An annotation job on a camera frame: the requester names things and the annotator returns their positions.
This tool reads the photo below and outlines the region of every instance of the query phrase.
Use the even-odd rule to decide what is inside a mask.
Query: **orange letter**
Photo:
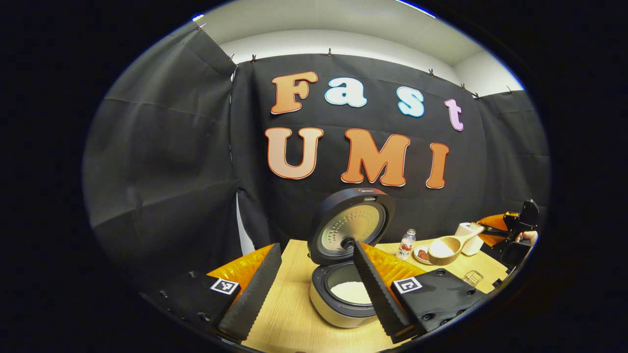
[[[440,189],[445,186],[445,156],[449,153],[449,147],[442,143],[433,143],[430,145],[432,150],[432,170],[430,178],[425,182],[425,186],[432,189]]]
[[[295,81],[297,80],[306,80],[314,83],[318,81],[318,76],[314,72],[309,71],[275,77],[273,83],[277,86],[277,101],[271,108],[271,113],[282,114],[296,112],[301,109],[301,103],[295,101],[295,94],[298,94],[299,98],[305,99],[310,93],[310,86],[303,81],[295,86]]]
[[[371,134],[363,129],[349,129],[345,136],[351,141],[349,152],[349,166],[347,172],[340,176],[345,183],[361,183],[364,176],[360,168],[364,170],[369,182],[374,183],[386,166],[384,176],[379,179],[382,185],[389,187],[402,187],[406,184],[403,177],[403,168],[406,161],[406,148],[410,145],[410,139],[403,135],[393,134],[382,147],[377,150]]]
[[[303,179],[312,174],[316,167],[318,138],[323,130],[303,128],[299,136],[303,138],[303,161],[299,166],[291,166],[286,162],[286,142],[292,131],[286,128],[270,128],[266,130],[268,137],[268,166],[273,173],[286,179]]]

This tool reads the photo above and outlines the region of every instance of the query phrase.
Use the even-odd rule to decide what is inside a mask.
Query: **rice cooker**
[[[374,188],[341,190],[321,203],[308,237],[308,257],[320,265],[312,273],[310,300],[328,323],[350,329],[377,320],[353,263],[353,251],[356,242],[375,246],[393,213],[393,198]],[[362,286],[361,290],[354,285]],[[340,294],[337,288],[343,286]]]

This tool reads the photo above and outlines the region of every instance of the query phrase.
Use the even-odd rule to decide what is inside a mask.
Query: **wooden table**
[[[417,241],[415,246],[429,243],[430,240]],[[399,243],[376,247],[394,254]],[[318,265],[307,253],[307,242],[290,240],[281,255],[281,267],[273,286],[242,345],[269,353],[366,353],[404,343],[393,344],[378,320],[354,329],[341,329],[324,321],[310,301],[311,274]],[[451,264],[438,267],[420,263],[412,254],[407,262],[425,271],[442,267],[461,278],[474,269],[484,276],[476,286],[484,293],[493,290],[497,278],[506,278],[506,267],[482,252],[473,256],[461,254]]]

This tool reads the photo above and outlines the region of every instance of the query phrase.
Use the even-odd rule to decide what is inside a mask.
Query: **plastic bottle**
[[[406,234],[401,238],[399,249],[397,250],[397,258],[406,260],[412,252],[412,247],[416,241],[416,231],[414,229],[408,229]]]

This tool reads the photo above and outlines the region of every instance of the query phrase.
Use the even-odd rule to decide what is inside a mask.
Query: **small plate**
[[[431,262],[429,262],[429,261],[427,261],[427,260],[424,260],[424,259],[421,259],[421,258],[419,257],[419,250],[423,250],[423,251],[425,251],[425,252],[427,253],[427,252],[428,252],[428,248],[429,248],[429,247],[430,247],[429,245],[421,245],[421,246],[418,246],[418,247],[416,247],[416,249],[414,249],[414,251],[412,252],[412,255],[413,255],[413,256],[414,256],[414,258],[415,258],[417,261],[419,261],[420,263],[424,263],[424,264],[432,264]]]

